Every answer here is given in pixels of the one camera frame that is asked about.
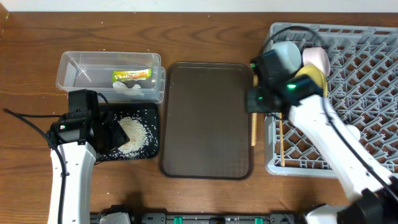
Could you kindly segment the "white tissue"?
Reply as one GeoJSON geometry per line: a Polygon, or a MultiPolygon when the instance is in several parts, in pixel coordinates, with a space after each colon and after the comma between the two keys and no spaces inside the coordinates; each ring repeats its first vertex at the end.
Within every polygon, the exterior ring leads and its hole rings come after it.
{"type": "Polygon", "coordinates": [[[117,93],[122,93],[125,95],[139,95],[143,96],[143,92],[141,91],[141,86],[139,84],[134,84],[131,88],[129,88],[125,83],[116,81],[113,82],[113,88],[117,93]]]}

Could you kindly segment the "wooden chopstick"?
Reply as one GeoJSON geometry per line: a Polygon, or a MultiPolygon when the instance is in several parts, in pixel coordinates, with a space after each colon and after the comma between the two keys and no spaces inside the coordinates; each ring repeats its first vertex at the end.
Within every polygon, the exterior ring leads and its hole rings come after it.
{"type": "Polygon", "coordinates": [[[280,164],[282,167],[285,167],[283,114],[282,113],[279,113],[279,132],[280,132],[280,164]]]}
{"type": "MultiPolygon", "coordinates": [[[[257,87],[258,85],[258,77],[257,75],[253,75],[253,87],[257,87]]],[[[254,147],[256,145],[256,135],[257,135],[257,113],[252,114],[252,126],[251,126],[251,146],[254,147]]]]}

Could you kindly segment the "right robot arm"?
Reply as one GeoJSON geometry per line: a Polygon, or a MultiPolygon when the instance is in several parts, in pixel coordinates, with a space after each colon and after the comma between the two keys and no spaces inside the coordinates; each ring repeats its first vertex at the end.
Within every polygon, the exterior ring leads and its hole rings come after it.
{"type": "Polygon", "coordinates": [[[350,204],[314,208],[305,214],[306,223],[397,223],[397,178],[365,150],[309,76],[254,87],[247,93],[246,110],[287,112],[340,181],[350,204]]]}

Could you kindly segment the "pile of rice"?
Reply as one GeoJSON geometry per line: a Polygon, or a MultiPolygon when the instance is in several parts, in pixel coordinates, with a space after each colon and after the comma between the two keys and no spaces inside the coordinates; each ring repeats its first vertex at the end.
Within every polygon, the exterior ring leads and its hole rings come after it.
{"type": "Polygon", "coordinates": [[[149,159],[159,151],[159,122],[155,111],[139,110],[115,113],[118,121],[130,141],[118,149],[112,150],[109,161],[149,159]]]}

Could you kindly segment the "white bowl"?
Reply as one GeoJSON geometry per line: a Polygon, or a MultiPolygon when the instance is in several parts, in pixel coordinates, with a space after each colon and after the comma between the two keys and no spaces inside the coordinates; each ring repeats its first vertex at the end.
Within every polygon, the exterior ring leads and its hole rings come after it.
{"type": "Polygon", "coordinates": [[[302,60],[304,65],[314,65],[321,70],[326,77],[330,74],[330,61],[326,51],[321,47],[306,48],[303,50],[302,60]]]}

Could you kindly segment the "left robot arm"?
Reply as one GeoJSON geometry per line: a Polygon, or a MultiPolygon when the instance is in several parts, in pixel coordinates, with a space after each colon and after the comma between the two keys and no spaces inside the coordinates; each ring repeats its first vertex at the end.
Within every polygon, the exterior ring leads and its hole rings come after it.
{"type": "Polygon", "coordinates": [[[47,131],[52,160],[48,223],[89,223],[91,178],[97,158],[129,137],[118,121],[90,111],[62,115],[47,131]]]}

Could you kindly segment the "small white green cup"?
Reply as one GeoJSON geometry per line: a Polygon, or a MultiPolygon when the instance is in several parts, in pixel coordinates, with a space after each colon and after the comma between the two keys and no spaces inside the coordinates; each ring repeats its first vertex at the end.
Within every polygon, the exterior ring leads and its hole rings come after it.
{"type": "Polygon", "coordinates": [[[347,124],[346,128],[350,131],[350,133],[354,136],[354,138],[359,141],[361,138],[361,131],[352,124],[347,124]]]}

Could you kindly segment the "green orange snack wrapper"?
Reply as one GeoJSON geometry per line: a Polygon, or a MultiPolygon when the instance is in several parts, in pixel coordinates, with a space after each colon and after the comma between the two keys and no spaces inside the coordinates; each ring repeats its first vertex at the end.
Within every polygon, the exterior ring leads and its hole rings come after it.
{"type": "Polygon", "coordinates": [[[113,71],[112,82],[128,82],[146,80],[152,76],[152,69],[147,68],[143,70],[132,71],[113,71]]]}

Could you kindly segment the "yellow plate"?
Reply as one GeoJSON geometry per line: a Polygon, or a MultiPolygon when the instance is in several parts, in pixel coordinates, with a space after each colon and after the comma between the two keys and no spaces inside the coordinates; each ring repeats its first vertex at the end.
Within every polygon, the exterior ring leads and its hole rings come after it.
{"type": "Polygon", "coordinates": [[[305,65],[295,74],[295,78],[302,75],[308,75],[323,90],[323,96],[327,97],[328,86],[326,76],[319,68],[315,65],[305,65]]]}

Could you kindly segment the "light blue bowl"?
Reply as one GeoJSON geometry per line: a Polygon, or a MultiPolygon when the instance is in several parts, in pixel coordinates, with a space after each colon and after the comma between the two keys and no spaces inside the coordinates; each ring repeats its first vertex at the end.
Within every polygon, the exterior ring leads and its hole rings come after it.
{"type": "Polygon", "coordinates": [[[272,45],[271,49],[275,50],[282,65],[290,74],[295,73],[301,67],[302,56],[299,48],[293,42],[277,42],[272,45]]]}

